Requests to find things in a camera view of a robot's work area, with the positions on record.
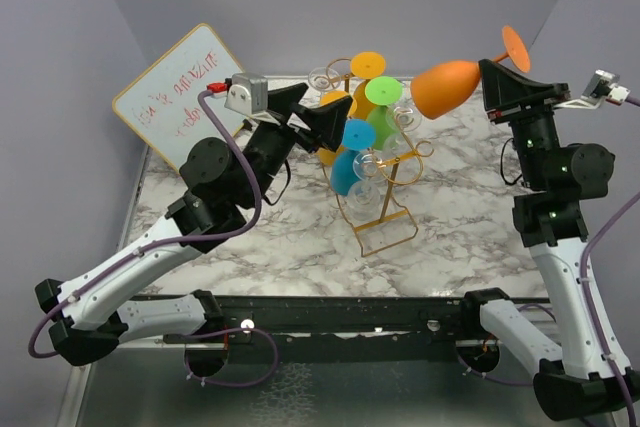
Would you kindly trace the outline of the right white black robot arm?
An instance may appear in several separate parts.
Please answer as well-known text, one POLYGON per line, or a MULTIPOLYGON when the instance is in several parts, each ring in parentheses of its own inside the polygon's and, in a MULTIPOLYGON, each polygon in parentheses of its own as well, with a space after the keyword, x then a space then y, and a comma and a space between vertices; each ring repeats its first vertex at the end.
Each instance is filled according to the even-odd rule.
POLYGON ((512 132, 526 193, 514 200, 513 223, 545 284, 559 337, 548 338, 499 289, 464 296, 459 314, 469 337, 496 337, 530 374, 536 399, 554 421, 631 409, 639 375, 608 320, 590 261, 580 204, 605 197, 614 155, 593 143, 562 145, 554 114, 594 110, 628 97, 615 74, 597 71, 573 98, 564 83, 541 83, 501 64, 479 64, 489 120, 512 132))

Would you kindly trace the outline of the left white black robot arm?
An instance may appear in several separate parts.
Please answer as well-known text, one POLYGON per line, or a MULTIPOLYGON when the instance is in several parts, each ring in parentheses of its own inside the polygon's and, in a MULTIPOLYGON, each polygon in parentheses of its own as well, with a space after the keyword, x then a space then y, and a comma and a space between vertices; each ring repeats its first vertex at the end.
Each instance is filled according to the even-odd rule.
POLYGON ((199 93, 199 106, 219 134, 192 147, 179 170, 187 189, 166 213, 90 271, 36 286, 45 316, 29 339, 31 357, 60 356, 84 366, 132 340, 176 335, 206 342, 218 335, 223 315, 210 293, 194 291, 173 300, 138 301, 135 296, 169 271, 251 230, 291 150, 336 150, 352 105, 350 98, 341 97, 307 108, 300 103, 306 83, 264 88, 258 106, 271 118, 260 122, 246 146, 239 147, 207 103, 217 96, 233 100, 237 85, 227 79, 199 93))

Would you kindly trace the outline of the orange cup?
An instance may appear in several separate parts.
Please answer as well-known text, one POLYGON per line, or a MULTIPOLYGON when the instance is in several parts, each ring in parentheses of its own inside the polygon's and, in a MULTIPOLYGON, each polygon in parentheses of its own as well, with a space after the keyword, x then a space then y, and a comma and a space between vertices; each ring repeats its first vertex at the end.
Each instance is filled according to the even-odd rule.
MULTIPOLYGON (((502 28, 505 52, 493 61, 510 59, 523 73, 531 69, 528 49, 514 28, 502 28)), ((438 64, 415 76, 410 83, 412 101, 426 118, 436 120, 464 104, 474 93, 481 80, 478 61, 452 60, 438 64)))

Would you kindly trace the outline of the green goblet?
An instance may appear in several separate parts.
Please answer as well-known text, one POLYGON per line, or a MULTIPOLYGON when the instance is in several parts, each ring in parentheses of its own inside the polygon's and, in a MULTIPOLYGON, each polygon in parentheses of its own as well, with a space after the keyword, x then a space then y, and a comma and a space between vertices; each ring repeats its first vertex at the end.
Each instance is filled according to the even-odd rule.
POLYGON ((387 120, 389 107, 402 97, 403 84, 393 77, 379 76, 370 80, 365 87, 365 97, 374 107, 366 121, 374 128, 376 139, 372 148, 382 150, 386 139, 397 129, 387 120))

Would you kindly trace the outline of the clear wine glass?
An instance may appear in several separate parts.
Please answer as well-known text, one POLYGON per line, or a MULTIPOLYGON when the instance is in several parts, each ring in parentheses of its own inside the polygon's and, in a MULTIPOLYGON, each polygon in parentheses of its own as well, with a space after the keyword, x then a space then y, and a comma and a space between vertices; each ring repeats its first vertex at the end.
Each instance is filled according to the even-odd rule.
POLYGON ((342 83, 342 76, 333 68, 325 66, 314 68, 307 77, 308 84, 320 93, 336 90, 342 83))

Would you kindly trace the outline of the blue goblet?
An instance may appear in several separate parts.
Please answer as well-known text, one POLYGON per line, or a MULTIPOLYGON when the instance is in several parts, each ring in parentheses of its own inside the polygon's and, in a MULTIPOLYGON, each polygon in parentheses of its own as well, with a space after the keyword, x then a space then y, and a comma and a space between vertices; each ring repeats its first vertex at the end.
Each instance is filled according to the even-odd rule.
POLYGON ((368 122, 361 119, 347 121, 342 139, 344 150, 336 157, 330 175, 330 185, 336 194, 346 196, 351 186, 359 181, 353 167, 354 160, 362 151, 372 147, 375 140, 375 129, 368 122))

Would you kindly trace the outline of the yellow goblet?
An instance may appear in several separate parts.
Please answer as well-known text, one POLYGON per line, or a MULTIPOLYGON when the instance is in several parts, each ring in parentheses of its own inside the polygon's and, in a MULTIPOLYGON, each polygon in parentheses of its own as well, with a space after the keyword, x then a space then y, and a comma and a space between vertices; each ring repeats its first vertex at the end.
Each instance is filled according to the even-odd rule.
MULTIPOLYGON (((322 95, 319 101, 319 106, 325 106, 333 101, 336 101, 342 98, 349 98, 351 100, 351 106, 347 113, 347 117, 351 118, 357 109, 357 101, 345 91, 335 90, 322 95)), ((325 148, 320 148, 316 152, 316 156, 323 165, 332 166, 333 163, 335 162, 336 157, 342 151, 344 151, 344 148, 342 146, 340 146, 337 151, 331 151, 325 148)))
POLYGON ((362 82, 353 92, 354 104, 351 107, 349 116, 354 119, 366 120, 376 105, 368 100, 365 90, 371 80, 385 72, 386 59, 378 52, 360 52, 351 59, 350 69, 353 76, 361 79, 362 82))

